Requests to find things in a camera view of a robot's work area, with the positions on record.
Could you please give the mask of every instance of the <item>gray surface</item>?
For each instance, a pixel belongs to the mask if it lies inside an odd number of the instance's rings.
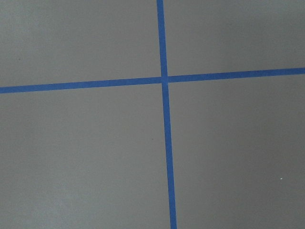
[[[172,83],[170,98],[179,229],[304,228],[305,75]]]
[[[169,228],[160,85],[2,94],[0,106],[0,228]]]
[[[154,0],[2,0],[0,21],[0,86],[160,76]]]
[[[303,0],[164,0],[169,75],[305,67]]]

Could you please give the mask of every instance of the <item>blue tape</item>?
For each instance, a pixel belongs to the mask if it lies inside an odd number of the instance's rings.
[[[161,77],[0,87],[0,94],[161,83]]]
[[[305,68],[287,68],[287,69],[259,70],[259,71],[232,72],[232,73],[176,75],[176,76],[170,76],[169,82],[175,83],[175,82],[188,82],[188,81],[221,80],[221,79],[298,75],[298,74],[305,74]]]
[[[157,0],[157,11],[158,11],[159,48],[160,48],[160,63],[161,63],[163,118],[164,118],[165,152],[166,152],[168,198],[169,198],[169,209],[170,209],[170,224],[171,224],[171,229],[177,229],[163,0]]]

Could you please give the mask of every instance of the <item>vertical tape strip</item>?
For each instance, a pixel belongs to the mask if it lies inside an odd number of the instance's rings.
[[[171,229],[177,229],[163,0],[157,0],[157,10],[170,221]]]

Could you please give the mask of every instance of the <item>tape strip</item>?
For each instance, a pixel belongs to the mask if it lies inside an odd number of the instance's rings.
[[[164,133],[165,133],[165,152],[166,152],[168,198],[169,198],[169,209],[170,209],[170,224],[171,224],[171,229],[177,229],[163,0],[157,0],[157,11],[158,11],[159,48],[160,48],[160,63],[161,63],[163,118],[164,118]]]
[[[161,77],[0,87],[0,94],[161,83]]]
[[[247,72],[231,72],[231,73],[208,73],[208,74],[195,74],[195,75],[176,75],[176,76],[170,76],[169,82],[176,83],[176,82],[188,82],[188,81],[237,79],[237,78],[298,75],[298,74],[305,74],[305,68],[287,68],[287,69],[259,70],[259,71],[247,71]]]

